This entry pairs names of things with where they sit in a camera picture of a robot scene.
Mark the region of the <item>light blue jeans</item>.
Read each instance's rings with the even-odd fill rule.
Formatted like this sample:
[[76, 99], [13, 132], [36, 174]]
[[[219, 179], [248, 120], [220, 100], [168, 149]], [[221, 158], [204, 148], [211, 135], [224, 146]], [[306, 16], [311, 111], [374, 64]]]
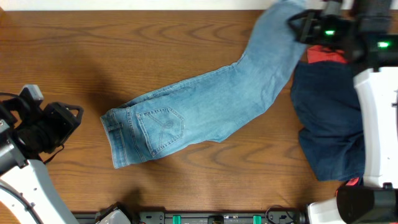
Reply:
[[238, 61], [107, 111], [101, 122], [113, 166], [160, 159], [203, 141], [221, 142], [267, 111], [305, 50], [287, 25], [304, 7], [304, 1], [277, 1], [256, 21]]

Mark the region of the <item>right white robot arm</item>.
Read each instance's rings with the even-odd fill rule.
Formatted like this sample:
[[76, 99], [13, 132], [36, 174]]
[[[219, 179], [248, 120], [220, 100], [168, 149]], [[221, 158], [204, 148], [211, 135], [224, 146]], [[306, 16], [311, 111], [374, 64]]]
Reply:
[[354, 70], [364, 128], [362, 185], [307, 207], [306, 222], [395, 223], [397, 221], [397, 35], [389, 32], [392, 0], [355, 0], [349, 19], [341, 1], [307, 9], [287, 21], [296, 40], [344, 52]]

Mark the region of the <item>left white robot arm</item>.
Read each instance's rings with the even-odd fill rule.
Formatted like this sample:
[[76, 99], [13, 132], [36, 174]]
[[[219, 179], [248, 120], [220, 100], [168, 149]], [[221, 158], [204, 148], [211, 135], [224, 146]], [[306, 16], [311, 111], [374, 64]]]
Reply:
[[1, 101], [1, 202], [20, 223], [77, 223], [50, 180], [41, 153], [54, 157], [81, 124], [83, 108], [40, 104], [37, 85]]

